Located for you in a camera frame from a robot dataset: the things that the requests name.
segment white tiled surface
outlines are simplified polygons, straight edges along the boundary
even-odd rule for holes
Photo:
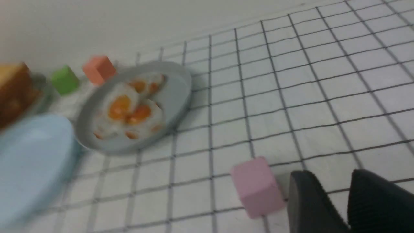
[[[344,218],[355,168],[413,192],[414,3],[333,2],[164,46],[194,79],[177,132],[128,157],[85,153],[26,232],[287,233],[285,209],[251,220],[232,185],[231,167],[260,155],[286,197],[291,171],[314,172]],[[51,111],[73,119],[93,89]]]

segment egg yolk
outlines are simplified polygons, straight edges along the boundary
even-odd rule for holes
[[[151,83],[151,85],[149,85],[149,93],[154,94],[157,91],[158,91],[158,84]]]
[[[131,105],[131,99],[126,95],[121,95],[115,99],[114,102],[109,106],[108,117],[112,120],[122,120],[128,113]]]
[[[132,86],[133,88],[135,88],[135,90],[138,93],[141,93],[145,90],[145,82],[144,81],[135,81],[133,83],[130,83],[130,86]]]
[[[138,134],[132,133],[132,132],[125,132],[125,135],[130,139],[138,139]]]
[[[135,111],[127,118],[127,124],[137,125],[151,115],[151,108],[148,105],[140,105]]]

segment white wall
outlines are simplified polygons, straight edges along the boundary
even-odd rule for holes
[[[0,62],[35,71],[111,59],[318,0],[0,0]]]

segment fried egg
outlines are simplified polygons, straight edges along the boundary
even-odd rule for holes
[[[124,122],[139,104],[140,95],[129,85],[116,85],[103,100],[95,115],[94,134],[98,139],[116,136],[124,129]]]
[[[164,83],[165,77],[160,73],[147,73],[132,79],[129,85],[138,92],[142,98],[157,92],[160,86]]]
[[[164,113],[152,100],[144,100],[125,121],[125,135],[130,139],[144,139],[164,126]]]

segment green block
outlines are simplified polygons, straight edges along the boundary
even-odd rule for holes
[[[79,79],[69,66],[63,66],[52,74],[52,85],[60,95],[69,94],[79,86]]]

